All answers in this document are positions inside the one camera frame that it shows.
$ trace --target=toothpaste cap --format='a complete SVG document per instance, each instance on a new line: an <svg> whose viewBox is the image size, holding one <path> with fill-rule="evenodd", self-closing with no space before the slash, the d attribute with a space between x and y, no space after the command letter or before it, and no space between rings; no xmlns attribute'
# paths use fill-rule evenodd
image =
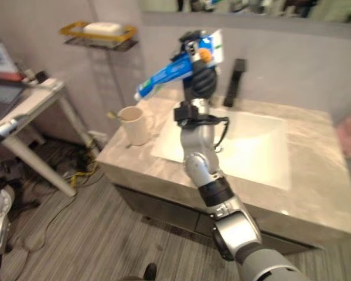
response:
<svg viewBox="0 0 351 281"><path fill-rule="evenodd" d="M140 94L139 94L138 92L135 93L134 99L135 99L136 101L140 101L140 100L141 100L141 96L140 96Z"/></svg>

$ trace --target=soap dish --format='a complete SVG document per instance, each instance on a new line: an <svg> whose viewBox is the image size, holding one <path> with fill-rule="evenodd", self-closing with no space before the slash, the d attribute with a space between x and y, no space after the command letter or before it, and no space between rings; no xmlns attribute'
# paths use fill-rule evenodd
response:
<svg viewBox="0 0 351 281"><path fill-rule="evenodd" d="M79 21L61 28L59 33L65 36L64 43L118 52L126 52L138 43L134 40L137 32L134 26L124 26L124 34L121 36L107 36L84 33L83 28L89 24L90 22Z"/></svg>

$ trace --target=bathroom vanity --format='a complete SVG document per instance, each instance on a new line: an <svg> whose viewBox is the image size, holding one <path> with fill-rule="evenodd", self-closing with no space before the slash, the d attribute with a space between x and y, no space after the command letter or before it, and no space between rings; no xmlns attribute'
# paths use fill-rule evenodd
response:
<svg viewBox="0 0 351 281"><path fill-rule="evenodd" d="M213 221L183 170L180 129L171 122L181 99L180 91L162 90L141 101L156 117L152 139L130 146L120 128L97 161L133 210L210 236ZM249 100L224 108L222 97L212 102L212 113L231 119L221 168L267 246L286 254L351 238L351 180L327 113Z"/></svg>

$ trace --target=marble countertop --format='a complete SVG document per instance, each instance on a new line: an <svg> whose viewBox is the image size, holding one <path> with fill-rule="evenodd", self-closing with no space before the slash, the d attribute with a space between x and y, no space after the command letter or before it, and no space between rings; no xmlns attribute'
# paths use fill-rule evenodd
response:
<svg viewBox="0 0 351 281"><path fill-rule="evenodd" d="M134 182L136 180L131 176L126 176L126 181L132 183L131 186L138 186L138 190L205 210L196 187L183 171L182 165L151 155L155 138L178 100L179 91L163 90L156 97L141 101L138 106L146 114L156 116L153 138L143 146L133 147L120 128L97 161L105 167L112 166L122 171L164 180L169 183L168 189L162 186L147 187ZM215 98L212 103L221 107L221 98ZM302 221L325 227L326 232L327 229L336 229L351 235L351 179L329 115L258 101L242 100L236 104L228 110L239 108L253 114L274 116L285 120L288 127L292 182L289 190L227 175L232 189L247 204L253 216L266 217L262 224L258 220L260 227L271 229L275 226L283 229L283 233L288 233L289 227ZM265 211L270 211L273 215L269 216ZM288 223L283 223L283 218L287 218ZM313 232L312 241L320 242L314 235Z"/></svg>

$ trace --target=soap bar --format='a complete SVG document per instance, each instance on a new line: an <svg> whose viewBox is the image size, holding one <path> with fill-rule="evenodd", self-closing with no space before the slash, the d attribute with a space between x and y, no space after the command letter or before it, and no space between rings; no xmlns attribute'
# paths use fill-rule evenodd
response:
<svg viewBox="0 0 351 281"><path fill-rule="evenodd" d="M112 22L94 22L83 28L84 33L105 35L105 36L121 36L124 33L122 25Z"/></svg>

